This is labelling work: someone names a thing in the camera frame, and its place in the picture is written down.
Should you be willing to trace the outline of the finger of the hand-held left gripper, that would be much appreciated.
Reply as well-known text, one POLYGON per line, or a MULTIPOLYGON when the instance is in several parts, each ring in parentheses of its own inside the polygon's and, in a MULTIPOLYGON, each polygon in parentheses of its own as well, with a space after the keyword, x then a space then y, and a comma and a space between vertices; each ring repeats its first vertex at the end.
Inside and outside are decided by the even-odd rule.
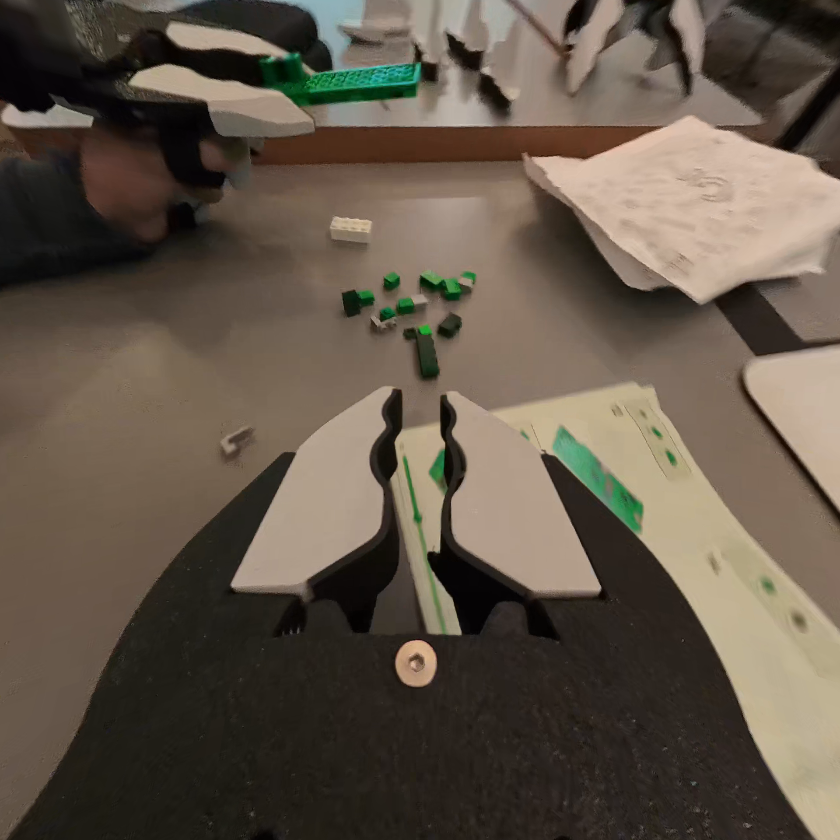
POLYGON ((164 29, 164 63, 181 67, 257 67, 287 50, 254 35, 194 20, 172 20, 164 29))
POLYGON ((224 137, 280 139, 311 134, 316 129, 312 117, 279 91, 207 78, 182 66, 141 70, 129 85, 204 103, 216 133, 224 137))

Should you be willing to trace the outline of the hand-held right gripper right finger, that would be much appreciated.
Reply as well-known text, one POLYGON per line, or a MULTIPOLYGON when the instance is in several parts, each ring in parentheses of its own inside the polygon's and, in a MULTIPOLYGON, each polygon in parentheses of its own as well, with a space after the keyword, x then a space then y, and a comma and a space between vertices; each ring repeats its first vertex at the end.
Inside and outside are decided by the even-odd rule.
POLYGON ((545 458, 497 416, 457 392, 440 399, 446 492, 429 556, 460 632, 480 633, 502 602, 596 599, 602 585, 545 458))

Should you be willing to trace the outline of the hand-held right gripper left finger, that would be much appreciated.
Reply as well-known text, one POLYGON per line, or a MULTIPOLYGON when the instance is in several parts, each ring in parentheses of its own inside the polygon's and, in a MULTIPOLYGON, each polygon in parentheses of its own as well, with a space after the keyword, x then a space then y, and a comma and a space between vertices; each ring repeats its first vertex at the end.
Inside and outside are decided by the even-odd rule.
POLYGON ((403 393, 391 386, 320 426, 293 455, 232 590, 335 602, 367 633, 399 565, 391 480, 402 428, 403 393))

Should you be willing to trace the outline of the long green brick plate assembly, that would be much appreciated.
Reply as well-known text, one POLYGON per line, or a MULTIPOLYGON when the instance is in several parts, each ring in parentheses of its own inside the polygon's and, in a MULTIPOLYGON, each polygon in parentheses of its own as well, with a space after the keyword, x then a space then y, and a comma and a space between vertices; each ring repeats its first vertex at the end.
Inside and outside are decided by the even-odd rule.
POLYGON ((301 108, 413 98, 422 76, 415 63, 310 72, 299 54, 261 57, 259 68, 265 88, 301 108))

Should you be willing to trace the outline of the person's left forearm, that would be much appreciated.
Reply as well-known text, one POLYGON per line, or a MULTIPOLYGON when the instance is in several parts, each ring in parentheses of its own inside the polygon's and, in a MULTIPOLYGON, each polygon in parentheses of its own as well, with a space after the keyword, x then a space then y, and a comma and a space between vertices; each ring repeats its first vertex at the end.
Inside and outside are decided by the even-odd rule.
POLYGON ((149 257, 89 204, 72 158, 1 163, 1 288, 149 257))

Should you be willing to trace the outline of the person's left hand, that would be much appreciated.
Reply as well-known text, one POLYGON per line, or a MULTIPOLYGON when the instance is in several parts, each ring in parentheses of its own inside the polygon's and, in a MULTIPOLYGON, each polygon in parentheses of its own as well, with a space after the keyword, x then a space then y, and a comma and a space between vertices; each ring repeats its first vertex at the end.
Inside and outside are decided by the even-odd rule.
POLYGON ((213 205, 224 190, 179 183, 153 131, 127 132, 95 125, 79 149, 80 181, 91 207, 112 226, 146 245, 170 229, 170 208, 190 197, 213 205))

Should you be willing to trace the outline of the pile of tiny green pieces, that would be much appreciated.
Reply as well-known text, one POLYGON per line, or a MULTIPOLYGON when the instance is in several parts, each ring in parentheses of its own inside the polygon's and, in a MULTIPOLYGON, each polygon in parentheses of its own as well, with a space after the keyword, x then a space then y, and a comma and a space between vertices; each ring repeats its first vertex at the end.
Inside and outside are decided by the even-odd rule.
POLYGON ((456 304, 467 299, 476 289, 478 276, 464 270, 456 276, 445 277, 432 270, 423 271, 418 278, 418 290, 405 297, 377 305, 372 289, 350 288, 340 293, 340 306, 346 318, 365 316, 374 334, 398 331, 405 341, 413 344, 416 367, 420 377, 429 381, 440 373, 436 340, 453 340, 459 336, 464 320, 453 309, 447 310, 437 325, 420 322, 427 315, 433 301, 456 304))

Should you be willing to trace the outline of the building instruction booklet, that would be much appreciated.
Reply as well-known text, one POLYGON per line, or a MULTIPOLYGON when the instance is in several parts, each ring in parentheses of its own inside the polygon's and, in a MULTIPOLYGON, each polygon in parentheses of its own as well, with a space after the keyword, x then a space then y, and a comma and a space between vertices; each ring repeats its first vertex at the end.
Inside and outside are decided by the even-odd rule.
MULTIPOLYGON (((536 809, 571 838, 838 838, 838 629, 723 504, 658 403, 627 383, 490 414, 541 450, 602 594, 538 602, 505 640, 517 693, 548 675, 536 809)), ((399 434, 395 504, 426 630, 461 635, 429 556, 440 418, 399 434)))

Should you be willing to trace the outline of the crumpled white paper bags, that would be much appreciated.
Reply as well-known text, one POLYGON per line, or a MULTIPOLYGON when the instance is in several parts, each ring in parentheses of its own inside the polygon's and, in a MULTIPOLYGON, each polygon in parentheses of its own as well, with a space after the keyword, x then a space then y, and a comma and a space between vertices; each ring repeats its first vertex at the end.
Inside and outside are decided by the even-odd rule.
POLYGON ((837 179, 694 117, 586 160, 522 160, 638 291, 702 306, 750 282, 823 274, 838 236, 837 179))

